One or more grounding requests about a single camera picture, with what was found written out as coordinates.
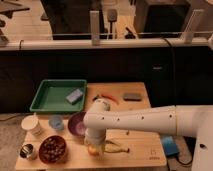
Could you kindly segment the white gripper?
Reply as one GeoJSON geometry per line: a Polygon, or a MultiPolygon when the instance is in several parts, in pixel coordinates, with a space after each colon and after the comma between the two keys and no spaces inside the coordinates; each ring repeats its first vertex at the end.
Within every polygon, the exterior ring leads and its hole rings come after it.
{"type": "Polygon", "coordinates": [[[105,151],[106,133],[92,134],[90,132],[85,133],[84,144],[87,147],[93,147],[99,154],[103,154],[105,151]]]}

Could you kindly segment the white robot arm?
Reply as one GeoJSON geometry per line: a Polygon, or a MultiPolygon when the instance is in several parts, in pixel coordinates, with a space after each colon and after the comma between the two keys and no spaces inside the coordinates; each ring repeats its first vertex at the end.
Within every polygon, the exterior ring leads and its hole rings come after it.
{"type": "Polygon", "coordinates": [[[130,111],[110,111],[106,100],[93,102],[83,122],[85,139],[99,145],[107,129],[157,132],[167,135],[194,137],[191,171],[213,169],[213,105],[176,105],[130,111]]]}

